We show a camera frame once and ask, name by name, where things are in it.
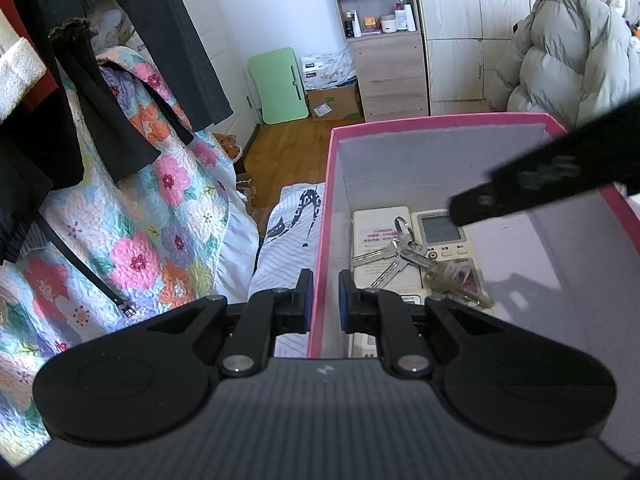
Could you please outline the cream power bank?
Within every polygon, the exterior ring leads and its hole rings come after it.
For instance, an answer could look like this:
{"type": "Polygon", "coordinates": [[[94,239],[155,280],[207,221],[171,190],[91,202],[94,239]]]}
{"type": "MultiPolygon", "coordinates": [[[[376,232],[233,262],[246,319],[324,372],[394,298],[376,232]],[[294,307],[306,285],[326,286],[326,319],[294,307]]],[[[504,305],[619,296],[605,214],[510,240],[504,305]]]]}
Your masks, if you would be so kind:
{"type": "Polygon", "coordinates": [[[424,300],[420,271],[398,258],[400,240],[411,240],[409,208],[355,211],[352,215],[352,277],[358,288],[396,292],[407,304],[424,300]]]}

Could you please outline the cream AC remote control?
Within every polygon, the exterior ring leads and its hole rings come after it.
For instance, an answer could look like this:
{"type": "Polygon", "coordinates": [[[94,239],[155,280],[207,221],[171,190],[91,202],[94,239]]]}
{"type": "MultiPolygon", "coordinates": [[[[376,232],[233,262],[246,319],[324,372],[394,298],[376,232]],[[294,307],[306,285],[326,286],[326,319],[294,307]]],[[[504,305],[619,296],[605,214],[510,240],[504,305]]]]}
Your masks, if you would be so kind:
{"type": "Polygon", "coordinates": [[[414,236],[424,247],[428,258],[440,262],[452,261],[469,270],[469,275],[462,287],[466,292],[482,297],[480,304],[469,301],[469,305],[489,311],[492,308],[492,302],[486,294],[480,260],[477,258],[468,231],[455,226],[446,209],[413,212],[411,223],[414,236]]]}

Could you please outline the silver key bunch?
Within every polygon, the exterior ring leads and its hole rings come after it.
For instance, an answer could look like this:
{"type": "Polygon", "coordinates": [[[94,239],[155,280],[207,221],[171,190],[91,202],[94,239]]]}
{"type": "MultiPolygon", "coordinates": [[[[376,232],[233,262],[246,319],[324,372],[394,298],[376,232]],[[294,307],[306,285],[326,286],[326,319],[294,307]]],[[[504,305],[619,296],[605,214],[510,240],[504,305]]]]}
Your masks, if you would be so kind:
{"type": "Polygon", "coordinates": [[[469,301],[480,304],[481,296],[466,292],[462,287],[469,275],[469,270],[452,261],[440,262],[428,258],[424,247],[416,240],[412,228],[411,232],[411,240],[399,241],[397,255],[401,260],[402,268],[406,262],[419,269],[424,296],[435,298],[437,295],[442,295],[459,300],[468,306],[470,306],[469,301]]]}

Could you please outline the pink cardboard box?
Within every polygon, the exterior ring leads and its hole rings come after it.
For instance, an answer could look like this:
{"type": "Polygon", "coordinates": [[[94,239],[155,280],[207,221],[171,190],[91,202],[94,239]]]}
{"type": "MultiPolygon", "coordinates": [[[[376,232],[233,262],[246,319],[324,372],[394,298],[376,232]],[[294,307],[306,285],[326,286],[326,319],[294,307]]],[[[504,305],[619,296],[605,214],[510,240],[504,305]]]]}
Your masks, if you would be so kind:
{"type": "MultiPolygon", "coordinates": [[[[330,137],[308,356],[344,356],[337,277],[357,210],[445,208],[490,170],[560,136],[545,114],[490,113],[365,122],[330,137]]],[[[495,315],[599,359],[617,400],[603,441],[639,458],[639,220],[615,188],[473,224],[495,315]]]]}

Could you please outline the white cloth with guitar print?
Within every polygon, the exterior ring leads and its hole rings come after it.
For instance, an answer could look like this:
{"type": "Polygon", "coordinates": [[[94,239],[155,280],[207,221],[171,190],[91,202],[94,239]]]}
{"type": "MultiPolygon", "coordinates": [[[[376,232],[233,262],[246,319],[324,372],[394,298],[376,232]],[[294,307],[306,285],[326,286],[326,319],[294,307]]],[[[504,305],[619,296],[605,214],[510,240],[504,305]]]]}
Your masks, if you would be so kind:
{"type": "MultiPolygon", "coordinates": [[[[282,190],[259,249],[257,270],[250,281],[250,297],[265,289],[293,288],[303,269],[314,273],[320,245],[323,197],[322,183],[294,184],[282,190]]],[[[309,332],[279,336],[273,356],[305,359],[309,332]]]]}

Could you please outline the grey puffer jacket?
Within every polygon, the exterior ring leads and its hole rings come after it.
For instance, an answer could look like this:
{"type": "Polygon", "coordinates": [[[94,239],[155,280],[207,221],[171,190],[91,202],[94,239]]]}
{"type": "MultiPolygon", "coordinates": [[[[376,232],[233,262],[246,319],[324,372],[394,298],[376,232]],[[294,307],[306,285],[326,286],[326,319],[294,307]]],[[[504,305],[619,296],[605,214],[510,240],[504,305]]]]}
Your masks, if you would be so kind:
{"type": "Polygon", "coordinates": [[[567,131],[639,95],[639,52],[599,0],[536,0],[496,65],[494,112],[547,113],[567,131]]]}

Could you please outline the floral quilt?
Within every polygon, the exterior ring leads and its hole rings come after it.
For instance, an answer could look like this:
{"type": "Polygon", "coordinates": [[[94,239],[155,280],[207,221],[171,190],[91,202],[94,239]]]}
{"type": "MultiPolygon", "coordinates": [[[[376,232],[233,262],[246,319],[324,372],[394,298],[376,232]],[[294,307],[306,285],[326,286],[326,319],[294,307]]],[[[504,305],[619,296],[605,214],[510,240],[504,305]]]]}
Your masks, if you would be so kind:
{"type": "Polygon", "coordinates": [[[67,89],[85,174],[52,193],[44,218],[61,244],[1,269],[1,454],[23,463],[49,436],[32,398],[47,360],[211,294],[248,296],[258,247],[230,156],[191,127],[156,66],[135,50],[98,55],[122,112],[157,159],[115,181],[67,89]]]}

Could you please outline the light wood wardrobe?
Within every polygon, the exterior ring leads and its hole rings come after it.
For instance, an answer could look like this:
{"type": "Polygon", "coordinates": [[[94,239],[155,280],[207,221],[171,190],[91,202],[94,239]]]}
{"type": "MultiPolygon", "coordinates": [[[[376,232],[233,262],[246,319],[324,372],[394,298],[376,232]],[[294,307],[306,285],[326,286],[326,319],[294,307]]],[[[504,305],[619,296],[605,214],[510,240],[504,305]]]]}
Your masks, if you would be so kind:
{"type": "Polygon", "coordinates": [[[513,27],[535,0],[418,0],[433,115],[484,112],[513,27]]]}

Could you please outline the cardboard box on floor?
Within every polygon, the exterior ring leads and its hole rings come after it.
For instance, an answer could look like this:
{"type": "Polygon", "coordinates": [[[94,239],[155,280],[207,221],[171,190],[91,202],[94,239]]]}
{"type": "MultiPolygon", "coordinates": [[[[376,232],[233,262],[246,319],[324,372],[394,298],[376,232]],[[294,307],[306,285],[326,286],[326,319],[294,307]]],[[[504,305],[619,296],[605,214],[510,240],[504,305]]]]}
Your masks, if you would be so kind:
{"type": "Polygon", "coordinates": [[[358,84],[345,84],[307,92],[310,116],[313,120],[361,119],[362,107],[358,84]]]}

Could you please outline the wooden shelf cabinet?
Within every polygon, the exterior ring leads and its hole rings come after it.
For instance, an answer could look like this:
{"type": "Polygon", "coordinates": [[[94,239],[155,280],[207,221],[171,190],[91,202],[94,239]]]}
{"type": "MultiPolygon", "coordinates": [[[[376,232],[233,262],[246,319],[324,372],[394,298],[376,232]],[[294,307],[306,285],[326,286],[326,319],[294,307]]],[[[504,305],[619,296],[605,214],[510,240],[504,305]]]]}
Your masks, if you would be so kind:
{"type": "Polygon", "coordinates": [[[334,0],[355,64],[364,119],[430,114],[418,0],[334,0]]]}

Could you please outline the white door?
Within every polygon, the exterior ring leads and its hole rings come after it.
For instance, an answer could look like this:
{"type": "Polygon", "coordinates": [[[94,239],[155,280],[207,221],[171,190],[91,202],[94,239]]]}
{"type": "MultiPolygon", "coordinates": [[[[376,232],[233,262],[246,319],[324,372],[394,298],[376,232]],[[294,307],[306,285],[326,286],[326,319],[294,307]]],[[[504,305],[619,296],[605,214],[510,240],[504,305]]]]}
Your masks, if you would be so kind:
{"type": "Polygon", "coordinates": [[[209,130],[229,133],[246,151],[259,129],[259,118],[250,99],[240,56],[222,0],[183,0],[201,43],[214,66],[233,114],[209,130]]]}

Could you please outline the cream fleece-cuff jacket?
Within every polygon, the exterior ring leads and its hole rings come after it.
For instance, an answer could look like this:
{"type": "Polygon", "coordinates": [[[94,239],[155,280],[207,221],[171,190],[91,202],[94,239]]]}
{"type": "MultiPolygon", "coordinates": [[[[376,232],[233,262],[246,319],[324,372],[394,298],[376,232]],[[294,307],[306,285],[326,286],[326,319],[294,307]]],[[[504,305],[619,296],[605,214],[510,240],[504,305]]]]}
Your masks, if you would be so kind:
{"type": "Polygon", "coordinates": [[[1,13],[0,117],[4,122],[47,73],[36,50],[1,13]]]}

